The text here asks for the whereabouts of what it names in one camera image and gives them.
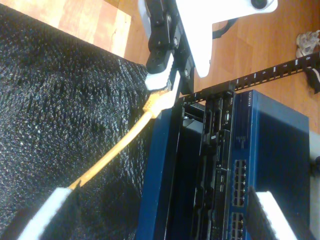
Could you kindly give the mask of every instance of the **sneaker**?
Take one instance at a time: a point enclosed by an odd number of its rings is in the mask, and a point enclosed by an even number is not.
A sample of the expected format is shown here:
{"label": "sneaker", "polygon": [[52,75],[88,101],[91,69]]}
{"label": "sneaker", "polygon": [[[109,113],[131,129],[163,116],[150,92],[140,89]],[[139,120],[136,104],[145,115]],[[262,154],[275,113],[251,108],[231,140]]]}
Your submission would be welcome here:
{"label": "sneaker", "polygon": [[296,50],[296,57],[300,58],[314,52],[314,49],[317,45],[320,45],[320,39],[318,38],[320,30],[299,34],[296,37],[296,44],[298,49]]}

